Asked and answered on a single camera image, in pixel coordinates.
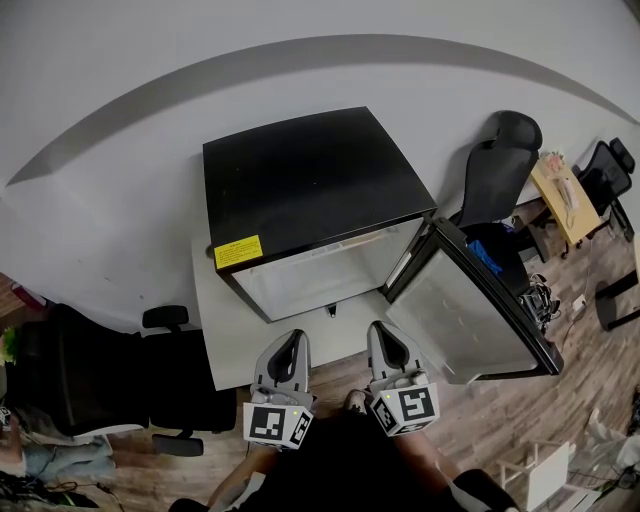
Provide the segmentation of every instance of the white chair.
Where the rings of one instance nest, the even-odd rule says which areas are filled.
[[[526,496],[519,505],[532,511],[553,496],[567,482],[569,469],[569,443],[551,441],[531,441],[532,462],[526,466],[512,464],[504,460],[497,461],[500,466],[500,485],[506,490],[507,484],[517,478],[526,478]],[[553,453],[541,460],[541,447],[555,448]],[[507,476],[507,470],[513,473]]]

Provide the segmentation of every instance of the mini fridge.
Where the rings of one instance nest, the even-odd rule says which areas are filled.
[[[464,234],[433,220],[435,201],[366,107],[230,135],[203,157],[213,264],[266,322],[377,289],[451,382],[560,372]]]

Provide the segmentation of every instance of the refrigerator top surface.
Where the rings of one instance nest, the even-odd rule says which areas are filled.
[[[237,133],[203,153],[212,245],[257,235],[257,264],[436,208],[366,107]]]

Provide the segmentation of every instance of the yellow label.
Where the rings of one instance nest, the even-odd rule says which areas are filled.
[[[262,256],[262,246],[260,245],[260,237],[258,235],[221,245],[213,251],[216,256],[218,269]]]

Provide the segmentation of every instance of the white table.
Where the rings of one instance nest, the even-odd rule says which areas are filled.
[[[374,320],[388,320],[388,303],[377,290],[338,303],[331,318],[326,308],[267,324],[218,276],[205,250],[211,243],[206,209],[200,208],[191,256],[200,321],[216,389],[253,382],[258,357],[276,338],[302,329],[311,344],[311,365],[319,366],[367,349]]]

